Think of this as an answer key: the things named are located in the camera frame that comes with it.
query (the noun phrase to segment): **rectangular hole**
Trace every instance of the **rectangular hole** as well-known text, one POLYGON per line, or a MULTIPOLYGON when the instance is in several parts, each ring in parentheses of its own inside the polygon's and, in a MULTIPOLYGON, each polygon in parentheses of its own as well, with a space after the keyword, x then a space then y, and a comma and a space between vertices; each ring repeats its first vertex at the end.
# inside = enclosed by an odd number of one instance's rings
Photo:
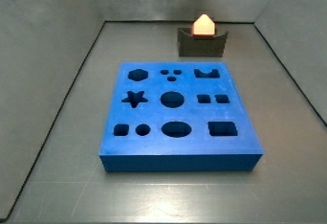
POLYGON ((129 126, 127 124, 116 124, 113 127, 113 135, 115 136, 127 136, 129 131, 129 126))
POLYGON ((210 122, 211 136, 238 136, 238 129, 234 122, 210 122))
POLYGON ((230 103, 230 99, 227 95, 216 95, 215 98, 218 103, 230 103))
POLYGON ((210 95, 196 95, 199 103, 211 103, 210 95))

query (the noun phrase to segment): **star-shaped hole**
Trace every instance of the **star-shaped hole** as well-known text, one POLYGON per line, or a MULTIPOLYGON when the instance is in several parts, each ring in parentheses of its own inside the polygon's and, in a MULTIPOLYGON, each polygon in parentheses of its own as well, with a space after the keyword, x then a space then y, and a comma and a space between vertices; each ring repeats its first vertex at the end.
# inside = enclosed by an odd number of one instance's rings
POLYGON ((128 96, 121 99, 121 102, 128 102, 131 104, 131 107, 136 108, 140 102, 148 102, 148 100, 143 98, 143 95, 144 91, 140 91, 137 93, 135 93, 133 91, 128 91, 128 96))

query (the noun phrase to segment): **small circular hole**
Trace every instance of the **small circular hole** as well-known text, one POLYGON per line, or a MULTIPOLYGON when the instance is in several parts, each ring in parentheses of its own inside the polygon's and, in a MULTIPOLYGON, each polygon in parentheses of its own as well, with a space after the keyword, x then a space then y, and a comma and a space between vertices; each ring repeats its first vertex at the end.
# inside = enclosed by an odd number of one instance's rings
POLYGON ((175 75, 182 75, 182 70, 174 70, 175 75))
POLYGON ((167 80, 168 80, 168 81, 171 81, 171 82, 175 82, 175 81, 176 81, 176 79, 178 79, 178 78, 176 78, 176 77, 174 77, 174 76, 170 76, 170 77, 167 78, 167 80))
POLYGON ((166 92, 160 97, 162 104, 166 107, 176 108, 184 103, 184 96, 174 91, 166 92))
POLYGON ((147 124, 140 124, 136 129, 135 132, 139 136, 145 136, 149 133, 149 126, 147 124))
POLYGON ((167 75, 167 74, 168 74, 168 70, 160 70, 160 73, 162 73, 163 75, 167 75))

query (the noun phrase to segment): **hexagonal hole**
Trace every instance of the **hexagonal hole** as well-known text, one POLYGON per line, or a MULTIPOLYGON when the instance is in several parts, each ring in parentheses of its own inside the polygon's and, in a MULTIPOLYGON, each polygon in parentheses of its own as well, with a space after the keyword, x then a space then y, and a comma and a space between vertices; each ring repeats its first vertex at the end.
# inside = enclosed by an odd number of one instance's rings
POLYGON ((170 81, 170 82, 175 82, 176 81, 176 77, 175 76, 170 76, 168 78, 167 78, 167 80, 170 81))
POLYGON ((174 70, 174 75, 182 75, 182 70, 174 70))
POLYGON ((128 79, 133 81, 143 81, 148 78, 148 72, 143 69, 135 69, 128 73, 128 79))
POLYGON ((167 74, 168 74, 168 70, 163 69, 163 70, 160 70, 160 73, 162 73, 163 75, 167 75, 167 74))

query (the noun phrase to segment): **cutout hole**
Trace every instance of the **cutout hole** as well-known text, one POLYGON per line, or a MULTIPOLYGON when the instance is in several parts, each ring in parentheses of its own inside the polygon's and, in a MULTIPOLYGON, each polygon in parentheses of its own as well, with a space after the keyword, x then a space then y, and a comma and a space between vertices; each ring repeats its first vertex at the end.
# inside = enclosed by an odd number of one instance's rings
POLYGON ((136 108, 141 102, 148 102, 148 100, 143 98, 143 95, 144 91, 136 93, 133 91, 129 91, 128 96, 124 99, 121 99, 121 102, 128 102, 131 104, 131 107, 136 108))
POLYGON ((136 129, 135 132, 139 136, 145 136, 149 133, 149 126, 147 124, 140 124, 136 129))
POLYGON ((227 95, 216 95, 215 98, 218 103, 230 103, 230 99, 227 95))
POLYGON ((210 122, 211 136, 238 136, 238 129, 234 122, 210 122))
POLYGON ((180 93, 170 91, 162 95, 160 102, 166 107, 176 108, 183 105, 184 97, 180 93))
POLYGON ((170 76, 170 77, 167 78, 167 80, 168 80, 168 81, 171 81, 171 82, 175 82, 175 81, 176 81, 176 79, 178 79, 178 78, 176 78, 176 77, 174 77, 174 76, 170 76))
POLYGON ((190 135, 192 129, 187 123, 168 122, 163 125, 162 131, 166 136, 179 138, 190 135))
POLYGON ((211 103, 210 95, 198 95, 196 97, 199 103, 211 103))
POLYGON ((167 74, 168 74, 168 70, 160 70, 160 73, 162 73, 163 75, 167 75, 167 74))
POLYGON ((129 126, 127 124, 116 124, 113 127, 113 135, 115 136, 127 136, 129 131, 129 126))
POLYGON ((174 70, 174 75, 182 75, 182 70, 174 70))
POLYGON ((148 78, 148 72, 143 69, 135 69, 128 72, 128 79, 133 81, 143 81, 148 78))
POLYGON ((210 73, 203 73, 198 69, 194 69, 194 74, 196 78, 219 78, 220 72, 218 69, 212 69, 210 73))

